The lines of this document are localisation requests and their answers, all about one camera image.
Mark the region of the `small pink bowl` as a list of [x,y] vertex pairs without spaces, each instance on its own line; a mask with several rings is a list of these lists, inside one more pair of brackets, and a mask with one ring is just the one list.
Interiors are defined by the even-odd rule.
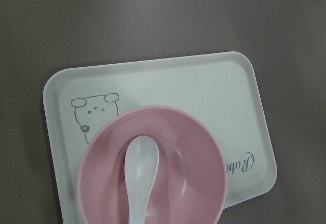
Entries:
[[95,134],[76,184],[84,223],[128,222],[124,159],[142,134],[156,141],[160,154],[146,223],[217,223],[227,192],[222,151],[199,120],[163,105],[124,112]]

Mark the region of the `white ceramic spoon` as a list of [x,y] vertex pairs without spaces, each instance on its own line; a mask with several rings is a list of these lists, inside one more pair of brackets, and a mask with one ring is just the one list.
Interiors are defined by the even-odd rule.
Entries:
[[135,137],[128,145],[124,163],[129,223],[145,223],[158,165],[159,149],[155,140],[147,135]]

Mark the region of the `cream rabbit tray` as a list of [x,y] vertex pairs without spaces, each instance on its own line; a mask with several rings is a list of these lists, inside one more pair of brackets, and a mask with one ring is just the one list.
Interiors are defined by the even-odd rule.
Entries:
[[138,106],[181,109],[212,132],[226,160],[225,207],[265,194],[277,178],[254,69],[239,52],[64,69],[47,81],[43,104],[64,223],[82,223],[76,178],[92,137]]

